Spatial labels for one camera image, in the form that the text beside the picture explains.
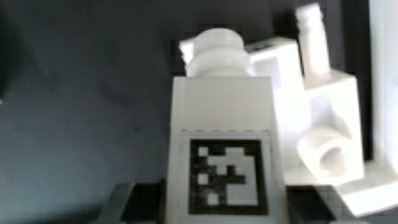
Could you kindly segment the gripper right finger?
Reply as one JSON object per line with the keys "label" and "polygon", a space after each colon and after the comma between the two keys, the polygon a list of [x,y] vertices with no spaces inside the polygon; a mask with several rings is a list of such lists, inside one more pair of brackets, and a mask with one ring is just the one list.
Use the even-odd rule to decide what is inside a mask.
{"label": "gripper right finger", "polygon": [[331,224],[338,220],[322,198],[331,192],[329,185],[286,187],[290,224]]}

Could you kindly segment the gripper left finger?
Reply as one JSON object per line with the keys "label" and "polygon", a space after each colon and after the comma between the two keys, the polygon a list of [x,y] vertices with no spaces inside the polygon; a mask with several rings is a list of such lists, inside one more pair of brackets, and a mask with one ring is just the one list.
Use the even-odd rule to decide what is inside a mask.
{"label": "gripper left finger", "polygon": [[121,183],[103,205],[103,224],[164,224],[165,182]]}

